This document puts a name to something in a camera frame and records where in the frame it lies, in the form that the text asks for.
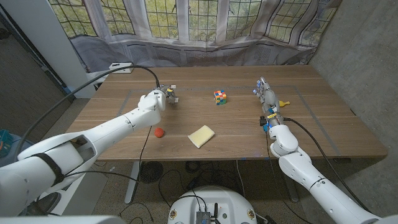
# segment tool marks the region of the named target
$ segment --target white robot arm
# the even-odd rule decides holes
[[[257,82],[253,92],[260,98],[263,112],[268,114],[267,119],[261,117],[260,123],[269,128],[269,136],[275,140],[270,149],[279,158],[283,173],[305,187],[336,223],[373,223],[381,220],[357,205],[312,165],[311,158],[299,147],[289,127],[283,124],[279,101],[264,77]]]
[[[16,216],[41,193],[71,184],[82,174],[65,175],[88,170],[107,148],[138,129],[157,124],[170,92],[153,90],[124,115],[86,131],[48,138],[21,152],[18,162],[0,168],[0,217]]]

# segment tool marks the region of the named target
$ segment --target table surface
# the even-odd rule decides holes
[[[152,68],[160,84],[176,85],[179,103],[167,105],[162,121],[152,128],[143,161],[229,160],[268,158],[266,135],[259,126],[261,104],[252,93],[260,76],[282,101],[281,115],[297,120],[330,157],[382,157],[386,148],[344,101],[309,65],[258,67]],[[111,74],[68,129],[83,131],[137,107],[141,95],[155,87],[145,70]],[[213,92],[224,90],[225,105],[216,105]],[[321,153],[296,124],[285,122],[299,146],[312,158]],[[187,136],[203,125],[215,135],[200,149]],[[161,127],[162,138],[154,136]],[[139,159],[149,128],[124,138],[102,155],[101,161]]]

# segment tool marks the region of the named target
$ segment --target black cable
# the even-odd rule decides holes
[[[270,163],[270,165],[271,165],[272,175],[274,176],[275,186],[276,186],[276,189],[277,189],[277,191],[278,191],[278,193],[279,193],[279,195],[280,195],[280,199],[283,201],[283,203],[286,205],[286,207],[287,207],[294,215],[296,215],[297,217],[299,217],[299,219],[303,220],[303,221],[306,222],[306,223],[312,224],[312,223],[310,223],[309,221],[307,221],[307,220],[305,220],[304,218],[302,218],[302,217],[301,217],[300,215],[298,215],[297,213],[295,213],[295,212],[293,211],[293,209],[290,208],[290,206],[288,206],[287,203],[285,202],[285,200],[283,199],[282,193],[280,192],[280,189],[279,189],[279,187],[278,187],[278,182],[276,181],[276,175],[275,175],[275,171],[274,171],[274,166],[272,165],[271,158],[269,157],[268,130],[267,130],[267,133],[266,133],[266,139],[267,139],[267,153],[268,153],[268,158],[269,158],[268,160],[269,160],[269,163]]]
[[[167,201],[166,198],[164,197],[164,195],[163,195],[163,193],[162,193],[162,191],[161,191],[161,189],[160,189],[160,183],[162,182],[163,177],[164,177],[166,174],[168,174],[169,172],[172,172],[172,171],[178,172],[178,174],[179,174],[179,176],[180,176],[181,187],[182,187],[182,189],[185,191],[185,187],[184,187],[183,184],[182,184],[182,178],[181,178],[181,173],[180,173],[180,171],[175,170],[175,169],[172,169],[172,170],[169,170],[169,171],[167,171],[165,174],[162,175],[162,177],[159,179],[159,184],[158,184],[159,193],[160,193],[160,196],[162,196],[163,201],[165,201],[166,204],[167,204],[170,208],[171,208],[172,206],[171,206],[171,204],[168,203],[168,201]]]
[[[141,217],[136,217],[136,218],[133,218],[130,222],[129,222],[129,224],[131,224],[132,223],[132,221],[134,221],[135,219],[137,219],[137,218],[139,218],[140,220],[141,220],[141,224],[144,224],[144,221],[142,220],[142,218]]]
[[[55,214],[55,213],[51,213],[51,212],[47,212],[46,215],[53,215],[53,216],[58,216],[58,217],[60,217],[60,215]]]
[[[106,165],[106,163],[108,163],[108,162],[105,162],[104,165],[102,165],[102,166],[100,166],[100,165],[98,165],[96,163],[94,163],[94,165],[99,166],[99,167],[104,167]]]
[[[47,110],[38,120],[36,120],[29,128],[28,130],[24,133],[24,135],[21,137],[21,140],[18,143],[17,149],[16,149],[16,153],[14,155],[14,161],[17,161],[17,157],[18,154],[21,152],[22,150],[22,145],[24,144],[26,138],[28,137],[28,135],[32,132],[32,130],[49,114],[51,113],[56,107],[58,107],[59,105],[61,105],[65,100],[67,100],[69,97],[73,96],[75,93],[77,93],[78,91],[82,90],[84,87],[90,85],[91,83],[99,80],[100,78],[104,77],[105,75],[109,75],[110,73],[119,71],[119,70],[123,70],[126,68],[142,68],[144,70],[147,70],[148,72],[150,72],[151,74],[153,74],[153,76],[155,77],[155,81],[156,81],[156,87],[160,88],[160,84],[159,84],[159,80],[157,79],[156,74],[151,71],[149,68],[146,67],[142,67],[139,65],[130,65],[130,66],[126,66],[126,67],[122,67],[122,68],[116,68],[107,72],[102,73],[101,75],[91,79],[90,81],[86,82],[85,84],[79,86],[76,90],[73,90],[72,92],[70,92],[68,95],[66,95],[64,98],[62,98],[60,101],[58,101],[58,103],[56,103],[54,106],[52,106],[49,110]]]
[[[205,212],[207,212],[207,205],[206,205],[206,202],[205,202],[205,200],[204,200],[203,198],[201,198],[201,197],[199,197],[199,196],[196,196],[196,195],[185,195],[185,196],[179,197],[176,201],[178,201],[178,200],[180,200],[180,199],[183,199],[183,198],[187,198],[187,197],[195,197],[195,198],[199,198],[200,200],[202,200],[203,203],[205,204]]]
[[[360,201],[360,199],[354,194],[354,192],[347,186],[347,184],[343,181],[343,179],[340,177],[340,175],[337,173],[337,171],[335,170],[335,168],[332,166],[332,164],[329,161],[329,158],[326,156],[325,152],[323,152],[321,146],[319,145],[318,141],[313,137],[313,135],[306,129],[304,128],[304,126],[302,126],[299,122],[291,119],[291,118],[284,118],[284,121],[291,121],[295,124],[297,124],[300,128],[302,128],[310,137],[311,139],[315,142],[315,144],[317,145],[319,151],[322,153],[322,156],[325,158],[325,160],[327,161],[328,165],[330,166],[330,168],[333,170],[333,172],[336,174],[337,178],[340,180],[340,182],[344,185],[344,187],[347,189],[347,191],[354,197],[354,199],[360,204],[360,206],[365,209],[366,211],[368,211],[369,213],[372,213],[366,206],[364,203],[362,203],[362,201]]]
[[[138,170],[138,179],[139,179],[139,180],[141,180],[141,169],[142,169],[142,166],[141,166],[141,157],[142,157],[142,153],[144,152],[145,146],[147,145],[147,141],[148,141],[149,133],[150,133],[150,130],[151,130],[151,129],[152,129],[152,126],[149,127],[147,139],[145,140],[144,146],[142,147],[142,150],[141,150],[141,154],[139,155],[139,163],[138,163],[138,164],[139,164],[139,170]]]
[[[132,178],[132,177],[129,177],[129,176],[127,176],[127,175],[118,174],[118,173],[114,173],[114,172],[98,171],[98,170],[86,170],[86,171],[74,172],[74,173],[72,173],[72,174],[67,174],[67,175],[65,175],[64,178],[70,177],[71,175],[84,174],[84,173],[88,173],[88,172],[97,172],[97,173],[101,173],[101,174],[118,175],[118,176],[125,177],[125,178],[128,178],[128,179],[130,179],[130,180],[133,180],[133,181],[139,183],[138,180],[136,180],[136,179],[134,179],[134,178]]]
[[[130,207],[131,205],[142,205],[142,206],[144,206],[147,210],[148,210],[148,213],[149,213],[149,216],[150,216],[150,220],[152,221],[152,222],[154,222],[154,217],[152,217],[152,214],[150,213],[150,210],[149,210],[149,208],[148,208],[148,206],[146,206],[144,203],[141,203],[141,202],[133,202],[133,203],[131,203],[131,204],[129,204],[126,208],[124,208],[121,212],[119,212],[119,216],[120,217],[122,217],[122,213],[128,208],[128,207]]]
[[[199,203],[199,199],[198,199],[198,198],[197,198],[197,201],[198,201],[198,205],[199,205],[199,212],[201,212],[200,203]]]
[[[205,163],[205,164],[201,164],[201,167],[204,166],[204,165],[207,165],[207,164],[211,164],[211,163],[210,163],[210,162],[207,162],[207,163]],[[229,170],[220,169],[220,168],[219,168],[219,165],[218,165],[218,167],[217,167],[217,170],[214,170],[214,169],[203,169],[203,168],[200,168],[200,170],[201,170],[201,174],[202,174],[203,172],[224,173],[224,175],[225,175],[227,178],[229,178],[230,180],[232,180],[232,181],[235,183],[235,187],[236,187],[237,192],[240,191],[241,194],[243,195],[242,187],[241,187],[241,185],[239,184],[239,181],[236,180],[236,179],[238,178],[238,176],[237,176],[234,172],[231,172],[231,171],[229,171]],[[204,181],[206,181],[208,184],[213,184],[213,182],[215,181],[214,179],[211,179],[211,181],[208,181],[208,180],[206,180],[204,177],[202,177],[201,174],[200,174],[199,176],[200,176]]]

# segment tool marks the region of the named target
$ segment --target yellow object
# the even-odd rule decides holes
[[[208,126],[203,125],[198,131],[195,131],[191,135],[188,135],[189,140],[199,149],[204,143],[209,141],[213,137],[214,131]]]
[[[282,100],[279,100],[279,106],[280,107],[284,107],[285,105],[289,105],[290,104],[290,102],[288,101],[288,102],[283,102]]]
[[[276,113],[269,115],[267,118],[269,119],[269,118],[273,118],[275,116],[276,116]]]

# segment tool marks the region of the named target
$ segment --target window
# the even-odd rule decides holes
[[[101,0],[111,34],[135,34],[123,0]]]
[[[311,0],[286,0],[271,24],[268,37],[289,43],[293,27],[308,9]]]
[[[178,39],[175,0],[145,0],[145,5],[152,36]]]
[[[218,0],[189,0],[189,40],[215,41]]]
[[[330,19],[336,12],[335,8],[325,9],[327,2],[319,2],[318,16],[301,35],[299,44],[318,46],[319,40]]]
[[[49,0],[49,3],[69,38],[96,36],[83,0]]]
[[[261,0],[230,0],[226,40],[250,35],[251,27],[257,19]]]

